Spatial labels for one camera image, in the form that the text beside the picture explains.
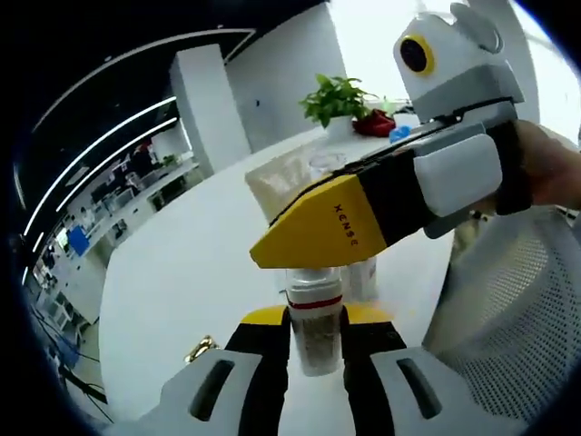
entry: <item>blue object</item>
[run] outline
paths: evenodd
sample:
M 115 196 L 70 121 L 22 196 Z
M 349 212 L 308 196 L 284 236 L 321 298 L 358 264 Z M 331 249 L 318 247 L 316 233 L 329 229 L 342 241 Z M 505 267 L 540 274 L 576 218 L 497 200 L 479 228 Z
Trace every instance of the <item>blue object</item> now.
M 79 256 L 82 256 L 89 248 L 89 240 L 84 235 L 83 229 L 80 225 L 73 227 L 66 236 L 69 240 L 69 245 Z
M 403 139 L 411 133 L 411 127 L 408 125 L 402 125 L 401 127 L 396 127 L 391 132 L 389 132 L 389 141 L 395 143 L 400 139 Z

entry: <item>ceiling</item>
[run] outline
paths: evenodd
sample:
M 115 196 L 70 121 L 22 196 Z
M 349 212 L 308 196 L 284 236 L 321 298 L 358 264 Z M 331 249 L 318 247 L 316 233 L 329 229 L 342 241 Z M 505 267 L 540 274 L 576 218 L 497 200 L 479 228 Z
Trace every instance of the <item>ceiling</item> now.
M 16 49 L 15 88 L 21 94 L 14 151 L 26 206 L 17 211 L 20 232 L 73 159 L 122 121 L 171 96 L 168 71 L 177 51 L 218 44 L 224 58 L 235 56 L 276 25 L 318 3 L 321 0 L 282 4 L 167 0 L 115 8 L 97 2 L 82 9 L 51 3 L 35 4 L 33 12 L 26 3 L 15 6 L 11 42 Z M 218 28 L 256 33 L 235 52 L 247 33 L 187 35 Z M 145 45 L 154 46 L 138 50 Z M 114 150 L 174 116 L 179 116 L 175 104 L 164 105 L 95 147 L 47 197 L 31 236 L 52 228 L 58 219 L 54 209 L 72 188 L 65 183 L 81 166 L 95 167 Z

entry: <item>mesh chair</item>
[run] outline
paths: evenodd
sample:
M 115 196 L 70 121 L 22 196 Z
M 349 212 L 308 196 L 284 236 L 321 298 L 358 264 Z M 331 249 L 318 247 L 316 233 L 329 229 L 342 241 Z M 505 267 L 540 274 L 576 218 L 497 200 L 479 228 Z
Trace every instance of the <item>mesh chair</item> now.
M 496 217 L 450 267 L 424 345 L 496 415 L 533 421 L 581 359 L 581 244 L 552 207 Z

